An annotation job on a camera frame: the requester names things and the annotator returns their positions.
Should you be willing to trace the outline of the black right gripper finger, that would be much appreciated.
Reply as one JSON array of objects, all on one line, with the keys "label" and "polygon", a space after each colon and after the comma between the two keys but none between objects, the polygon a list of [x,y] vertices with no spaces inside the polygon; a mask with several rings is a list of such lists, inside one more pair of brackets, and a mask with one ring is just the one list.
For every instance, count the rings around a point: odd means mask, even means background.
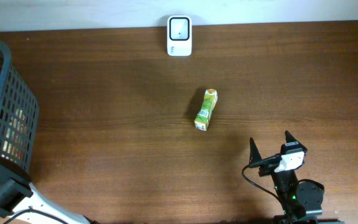
[{"label": "black right gripper finger", "polygon": [[308,151],[308,149],[301,142],[296,140],[295,137],[288,130],[285,131],[285,140],[286,140],[285,143],[286,147],[294,146],[295,149],[300,148],[302,149],[303,152]]},{"label": "black right gripper finger", "polygon": [[256,143],[253,138],[249,139],[250,141],[250,156],[249,156],[249,164],[255,164],[262,160],[260,152],[256,146]]}]

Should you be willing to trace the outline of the green tea carton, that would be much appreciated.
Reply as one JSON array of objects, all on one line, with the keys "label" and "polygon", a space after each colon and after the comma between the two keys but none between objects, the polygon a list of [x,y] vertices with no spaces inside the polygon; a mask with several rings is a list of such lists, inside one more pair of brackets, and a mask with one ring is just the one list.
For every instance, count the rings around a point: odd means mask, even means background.
[{"label": "green tea carton", "polygon": [[217,101],[218,101],[217,90],[207,89],[204,93],[201,108],[194,120],[195,127],[197,129],[202,130],[202,131],[207,130]]}]

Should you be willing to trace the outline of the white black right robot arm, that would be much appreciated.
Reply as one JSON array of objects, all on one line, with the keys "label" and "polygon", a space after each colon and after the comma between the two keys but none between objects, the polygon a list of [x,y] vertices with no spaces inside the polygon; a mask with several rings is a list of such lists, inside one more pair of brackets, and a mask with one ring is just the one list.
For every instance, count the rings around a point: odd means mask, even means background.
[{"label": "white black right robot arm", "polygon": [[[272,195],[280,203],[283,215],[273,217],[273,223],[341,223],[340,220],[320,220],[325,188],[311,179],[298,179],[295,171],[305,162],[308,149],[285,131],[286,143],[280,152],[263,159],[253,138],[250,138],[249,164],[242,169],[243,178],[258,189]],[[259,176],[270,176],[275,192],[271,192],[245,175],[246,169],[259,169]]]}]

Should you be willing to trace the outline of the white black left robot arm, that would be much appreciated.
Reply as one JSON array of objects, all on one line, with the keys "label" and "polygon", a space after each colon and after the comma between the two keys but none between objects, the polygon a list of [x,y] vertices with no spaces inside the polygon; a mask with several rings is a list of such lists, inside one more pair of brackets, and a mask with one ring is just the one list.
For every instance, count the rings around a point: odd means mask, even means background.
[{"label": "white black left robot arm", "polygon": [[70,212],[43,196],[28,173],[14,162],[0,156],[0,217],[10,223],[90,224],[94,221]]}]

